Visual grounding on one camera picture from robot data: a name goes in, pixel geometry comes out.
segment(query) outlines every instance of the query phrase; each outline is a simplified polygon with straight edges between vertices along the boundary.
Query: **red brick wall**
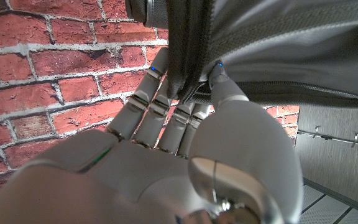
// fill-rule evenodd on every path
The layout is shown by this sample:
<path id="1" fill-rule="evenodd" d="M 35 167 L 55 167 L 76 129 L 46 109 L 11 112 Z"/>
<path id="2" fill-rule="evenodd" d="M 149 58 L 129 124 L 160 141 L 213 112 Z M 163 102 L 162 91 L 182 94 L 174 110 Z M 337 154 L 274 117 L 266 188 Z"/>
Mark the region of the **red brick wall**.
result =
<path id="1" fill-rule="evenodd" d="M 0 0 L 0 187 L 61 139 L 104 129 L 167 38 L 124 0 Z M 267 108 L 295 136 L 298 107 Z"/>

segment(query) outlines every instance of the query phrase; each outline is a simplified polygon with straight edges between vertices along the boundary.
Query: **gray fabric bag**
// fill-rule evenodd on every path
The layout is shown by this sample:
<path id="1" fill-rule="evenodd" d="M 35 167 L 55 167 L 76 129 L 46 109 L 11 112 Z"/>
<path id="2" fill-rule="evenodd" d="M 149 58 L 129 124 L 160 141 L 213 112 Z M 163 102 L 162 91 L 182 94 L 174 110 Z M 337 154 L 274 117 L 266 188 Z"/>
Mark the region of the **gray fabric bag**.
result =
<path id="1" fill-rule="evenodd" d="M 136 20 L 169 28 L 171 97 L 209 103 L 208 73 L 222 61 L 252 101 L 358 108 L 358 0 L 150 2 Z"/>

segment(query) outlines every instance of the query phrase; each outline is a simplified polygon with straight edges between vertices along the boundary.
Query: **metal hook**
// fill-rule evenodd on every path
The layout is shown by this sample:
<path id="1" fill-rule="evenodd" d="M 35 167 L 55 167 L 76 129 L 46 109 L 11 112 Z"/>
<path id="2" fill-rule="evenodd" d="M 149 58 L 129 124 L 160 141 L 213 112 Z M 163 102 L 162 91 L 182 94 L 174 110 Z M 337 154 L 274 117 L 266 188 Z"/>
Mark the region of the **metal hook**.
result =
<path id="1" fill-rule="evenodd" d="M 315 128 L 316 128 L 316 132 L 315 132 L 313 138 L 315 138 L 315 137 L 318 135 L 318 128 L 319 128 L 319 126 L 316 126 Z"/>
<path id="2" fill-rule="evenodd" d="M 354 134 L 354 142 L 352 144 L 352 147 L 354 147 L 356 145 L 357 140 L 358 140 L 358 133 L 355 133 Z"/>

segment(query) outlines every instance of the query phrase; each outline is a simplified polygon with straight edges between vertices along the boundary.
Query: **gray backpack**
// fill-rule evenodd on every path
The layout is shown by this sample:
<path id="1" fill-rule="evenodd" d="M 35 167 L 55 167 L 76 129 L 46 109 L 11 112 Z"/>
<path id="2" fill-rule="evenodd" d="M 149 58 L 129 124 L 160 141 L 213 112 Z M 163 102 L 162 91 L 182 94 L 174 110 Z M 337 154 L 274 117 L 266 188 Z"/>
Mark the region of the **gray backpack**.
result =
<path id="1" fill-rule="evenodd" d="M 169 28 L 170 97 L 207 104 L 222 61 L 251 101 L 358 108 L 358 0 L 126 0 Z"/>

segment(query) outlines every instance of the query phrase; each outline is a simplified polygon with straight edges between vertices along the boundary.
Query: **robotic hand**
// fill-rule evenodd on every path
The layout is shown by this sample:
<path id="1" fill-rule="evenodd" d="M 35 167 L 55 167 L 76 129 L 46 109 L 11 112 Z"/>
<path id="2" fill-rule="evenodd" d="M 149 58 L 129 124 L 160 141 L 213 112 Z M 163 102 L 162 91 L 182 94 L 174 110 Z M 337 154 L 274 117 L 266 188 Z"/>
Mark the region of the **robotic hand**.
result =
<path id="1" fill-rule="evenodd" d="M 221 63 L 209 76 L 216 112 L 179 103 L 154 149 L 172 102 L 169 77 L 157 91 L 166 71 L 161 49 L 105 133 L 79 133 L 17 171 L 0 191 L 0 223 L 296 223 L 291 142 Z"/>

